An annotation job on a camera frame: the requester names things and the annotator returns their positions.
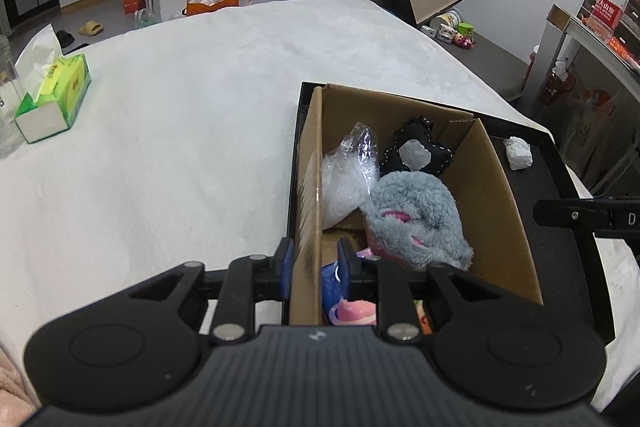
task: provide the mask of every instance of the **gray plush toy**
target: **gray plush toy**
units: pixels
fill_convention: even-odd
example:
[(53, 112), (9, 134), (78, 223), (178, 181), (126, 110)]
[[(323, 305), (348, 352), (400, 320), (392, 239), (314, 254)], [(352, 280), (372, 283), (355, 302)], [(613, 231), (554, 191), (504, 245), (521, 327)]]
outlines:
[(473, 250), (462, 235), (456, 202), (424, 172), (390, 172), (360, 206), (371, 250), (413, 270), (440, 261), (467, 270)]

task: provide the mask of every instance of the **screw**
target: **screw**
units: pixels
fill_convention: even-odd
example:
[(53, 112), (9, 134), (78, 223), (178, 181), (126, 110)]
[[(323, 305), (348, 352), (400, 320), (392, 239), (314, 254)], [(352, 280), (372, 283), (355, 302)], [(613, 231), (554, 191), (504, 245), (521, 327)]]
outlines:
[(244, 335), (244, 328), (240, 324), (225, 323), (216, 326), (212, 333), (221, 341), (236, 341)]
[(324, 331), (314, 331), (313, 333), (309, 333), (309, 338), (312, 341), (316, 341), (316, 342), (320, 342), (320, 341), (324, 341), (326, 338), (326, 333), (324, 333)]
[(401, 322), (389, 326), (386, 333), (397, 341), (410, 341), (418, 336), (420, 330), (413, 324)]

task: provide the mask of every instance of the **plastic bag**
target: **plastic bag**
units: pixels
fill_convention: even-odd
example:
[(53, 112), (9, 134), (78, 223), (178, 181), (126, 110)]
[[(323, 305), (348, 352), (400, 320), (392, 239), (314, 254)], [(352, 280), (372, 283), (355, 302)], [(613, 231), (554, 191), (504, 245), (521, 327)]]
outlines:
[(146, 28), (147, 26), (158, 24), (158, 22), (158, 18), (153, 15), (148, 9), (143, 8), (142, 10), (136, 10), (134, 19), (135, 29), (139, 30), (140, 28)]
[(351, 214), (380, 179), (373, 133), (358, 122), (340, 147), (322, 158), (322, 229)]
[(578, 177), (586, 174), (588, 166), (591, 169), (599, 167), (599, 162), (594, 163), (592, 156), (603, 147), (613, 112), (624, 90), (619, 89), (612, 98), (599, 89), (585, 89), (580, 94), (579, 104), (564, 128), (559, 148), (561, 158)]

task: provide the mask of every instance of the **black slipper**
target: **black slipper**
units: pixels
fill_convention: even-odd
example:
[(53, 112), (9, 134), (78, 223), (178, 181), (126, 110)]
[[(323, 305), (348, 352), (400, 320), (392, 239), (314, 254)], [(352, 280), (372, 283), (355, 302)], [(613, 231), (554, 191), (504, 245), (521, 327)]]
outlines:
[(70, 46), (76, 40), (71, 33), (65, 32), (64, 30), (57, 31), (56, 37), (58, 38), (58, 42), (60, 42), (60, 47), (62, 48)]

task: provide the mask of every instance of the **red label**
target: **red label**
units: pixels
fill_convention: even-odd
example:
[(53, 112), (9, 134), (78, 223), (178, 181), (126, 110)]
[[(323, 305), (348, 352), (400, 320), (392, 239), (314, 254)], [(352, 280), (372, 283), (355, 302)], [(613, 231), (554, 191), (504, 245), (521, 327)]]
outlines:
[(596, 4), (593, 5), (591, 15), (614, 30), (622, 18), (622, 10), (609, 0), (597, 0)]

